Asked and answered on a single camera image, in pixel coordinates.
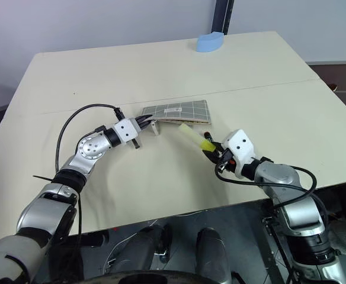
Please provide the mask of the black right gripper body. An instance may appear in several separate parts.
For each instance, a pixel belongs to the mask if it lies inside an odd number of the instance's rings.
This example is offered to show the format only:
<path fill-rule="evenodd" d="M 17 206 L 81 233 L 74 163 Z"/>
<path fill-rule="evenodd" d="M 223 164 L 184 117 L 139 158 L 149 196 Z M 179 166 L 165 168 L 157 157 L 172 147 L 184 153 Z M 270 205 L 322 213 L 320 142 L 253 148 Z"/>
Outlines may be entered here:
<path fill-rule="evenodd" d="M 216 171 L 217 173 L 223 173 L 224 171 L 230 172 L 235 174 L 236 170 L 236 162 L 233 158 L 233 154 L 229 149 L 217 149 L 219 152 L 221 152 L 221 157 L 219 159 L 218 163 L 216 164 Z"/>

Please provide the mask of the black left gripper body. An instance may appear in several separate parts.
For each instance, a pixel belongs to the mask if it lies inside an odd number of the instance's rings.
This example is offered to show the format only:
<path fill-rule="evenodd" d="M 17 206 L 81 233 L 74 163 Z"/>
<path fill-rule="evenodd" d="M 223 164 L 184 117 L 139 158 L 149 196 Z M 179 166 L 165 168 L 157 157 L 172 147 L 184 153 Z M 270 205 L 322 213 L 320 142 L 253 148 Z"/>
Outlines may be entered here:
<path fill-rule="evenodd" d="M 147 126 L 147 128 L 148 128 L 149 126 L 151 126 L 151 127 L 152 127 L 152 131 L 154 132 L 154 134 L 155 134 L 155 135 L 158 135 L 158 134 L 159 134 L 159 131 L 157 130 L 157 120 L 152 119 L 151 117 L 148 118 L 147 120 L 151 120 L 151 123 Z M 139 149 L 139 148 L 140 148 L 140 145 L 139 145 L 138 141 L 136 140 L 136 138 L 138 137 L 139 133 L 142 132 L 142 131 L 143 131 L 144 129 L 146 129 L 146 128 L 140 128 L 140 127 L 139 127 L 139 123 L 140 123 L 140 122 L 137 122 L 137 121 L 135 120 L 135 118 L 132 118 L 132 119 L 131 119 L 131 123 L 132 123 L 132 125 L 133 125 L 133 127 L 134 127 L 134 129 L 135 129 L 135 131 L 136 131 L 136 134 L 135 134 L 135 135 L 133 136 L 133 138 L 131 139 L 131 142 L 132 142 L 133 146 L 135 147 L 135 149 Z"/>

